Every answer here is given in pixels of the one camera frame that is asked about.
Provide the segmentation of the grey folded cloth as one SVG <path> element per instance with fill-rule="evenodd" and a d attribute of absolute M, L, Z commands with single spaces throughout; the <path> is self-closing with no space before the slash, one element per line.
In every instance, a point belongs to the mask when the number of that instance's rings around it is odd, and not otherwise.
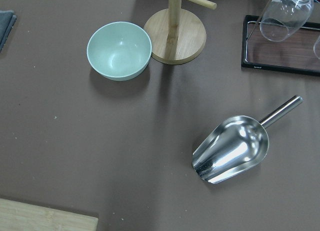
<path fill-rule="evenodd" d="M 16 20 L 17 16 L 13 10 L 0 11 L 0 51 L 5 46 Z"/>

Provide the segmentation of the clear drinking glass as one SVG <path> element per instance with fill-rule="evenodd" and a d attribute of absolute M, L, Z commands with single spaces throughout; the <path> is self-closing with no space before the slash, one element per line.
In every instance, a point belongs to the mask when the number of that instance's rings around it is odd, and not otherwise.
<path fill-rule="evenodd" d="M 314 0 L 271 0 L 260 21 L 269 41 L 282 42 L 298 31 L 313 12 Z"/>

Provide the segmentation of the bamboo cutting board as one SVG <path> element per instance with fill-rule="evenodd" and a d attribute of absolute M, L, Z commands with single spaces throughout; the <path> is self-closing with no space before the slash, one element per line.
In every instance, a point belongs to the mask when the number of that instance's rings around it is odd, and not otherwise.
<path fill-rule="evenodd" d="M 99 219 L 18 201 L 0 200 L 2 231 L 95 231 Z"/>

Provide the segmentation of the wooden cup tree stand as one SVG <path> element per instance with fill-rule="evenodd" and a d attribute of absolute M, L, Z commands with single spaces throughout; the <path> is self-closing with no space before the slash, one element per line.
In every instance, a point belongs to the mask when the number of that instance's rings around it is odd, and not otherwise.
<path fill-rule="evenodd" d="M 187 0 L 216 9 L 209 0 Z M 168 0 L 168 8 L 153 14 L 143 29 L 150 37 L 151 56 L 164 64 L 181 65 L 194 60 L 204 49 L 207 33 L 202 21 L 182 8 L 182 0 Z"/>

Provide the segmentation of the steel scoop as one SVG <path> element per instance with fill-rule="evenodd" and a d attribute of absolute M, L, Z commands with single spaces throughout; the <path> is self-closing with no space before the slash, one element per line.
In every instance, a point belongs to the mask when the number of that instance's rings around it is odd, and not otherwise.
<path fill-rule="evenodd" d="M 246 115 L 224 120 L 193 152 L 193 169 L 202 180 L 218 184 L 257 166 L 270 146 L 266 129 L 302 102 L 295 95 L 261 120 Z"/>

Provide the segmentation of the light green bowl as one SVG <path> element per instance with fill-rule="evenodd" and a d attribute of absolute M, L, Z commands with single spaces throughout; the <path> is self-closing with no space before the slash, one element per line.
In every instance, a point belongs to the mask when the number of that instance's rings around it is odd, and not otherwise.
<path fill-rule="evenodd" d="M 140 75 L 149 64 L 152 41 L 140 26 L 126 21 L 108 23 L 90 37 L 86 56 L 90 66 L 113 81 Z"/>

